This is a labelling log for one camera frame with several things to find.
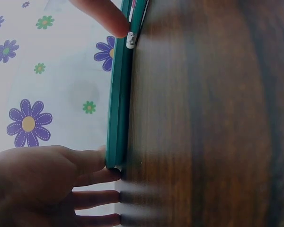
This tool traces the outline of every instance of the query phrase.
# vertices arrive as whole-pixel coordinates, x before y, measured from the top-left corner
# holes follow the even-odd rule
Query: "phone case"
[[[124,0],[121,6],[127,18],[131,5],[131,0]],[[133,50],[126,48],[126,38],[116,39],[108,113],[107,168],[122,165],[127,151],[132,61]]]

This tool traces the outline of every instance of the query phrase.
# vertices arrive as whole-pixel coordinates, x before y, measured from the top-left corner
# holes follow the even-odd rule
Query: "wooden surface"
[[[284,0],[151,0],[117,212],[133,227],[284,227]]]

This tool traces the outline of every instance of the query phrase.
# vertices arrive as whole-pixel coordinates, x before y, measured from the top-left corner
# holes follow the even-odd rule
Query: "green daisy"
[[[44,72],[44,69],[45,69],[45,65],[43,63],[39,63],[37,65],[35,65],[35,69],[34,71],[39,74],[41,74],[42,72]]]
[[[85,111],[86,114],[90,113],[92,114],[93,112],[96,111],[96,105],[94,102],[89,102],[87,101],[85,104],[83,104],[83,110]]]
[[[47,26],[53,26],[53,23],[55,19],[52,19],[52,16],[43,16],[42,19],[38,19],[38,22],[36,24],[36,26],[38,26],[38,29],[47,29]]]

